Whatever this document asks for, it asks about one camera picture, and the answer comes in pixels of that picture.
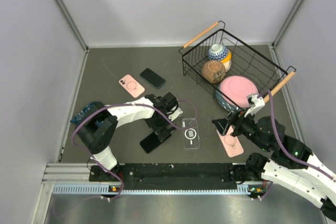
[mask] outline blue object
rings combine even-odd
[[[230,103],[228,103],[224,98],[223,95],[219,92],[221,88],[221,85],[219,84],[217,86],[217,90],[216,90],[216,99],[219,102],[219,104],[225,108],[227,111],[234,111],[234,112],[238,112],[241,109],[237,106],[231,105]]]
[[[88,105],[86,105],[84,109],[82,109],[77,115],[73,117],[73,119],[71,119],[70,123],[79,124],[79,122],[84,118],[86,113],[88,113],[93,103],[94,102],[90,102]]]
[[[209,60],[224,60],[229,54],[229,50],[222,44],[213,44],[209,48],[208,57]]]

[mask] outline brown bowl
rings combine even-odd
[[[202,76],[210,83],[219,83],[225,77],[225,67],[217,60],[210,60],[202,68]]]

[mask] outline wall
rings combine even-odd
[[[297,70],[289,82],[308,145],[336,172],[334,0],[305,0],[279,45],[284,66]]]
[[[0,4],[0,217],[20,224],[56,160],[83,50],[54,0]]]
[[[296,0],[64,0],[89,46],[181,45],[218,20],[272,42]]]

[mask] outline clear phone case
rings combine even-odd
[[[197,119],[185,118],[182,119],[182,134],[183,134],[183,147],[186,150],[198,149],[200,147],[200,135],[198,133]]]

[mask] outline blue and white bowl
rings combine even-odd
[[[222,44],[213,44],[209,48],[208,57],[209,60],[224,60],[229,55],[229,49]]]

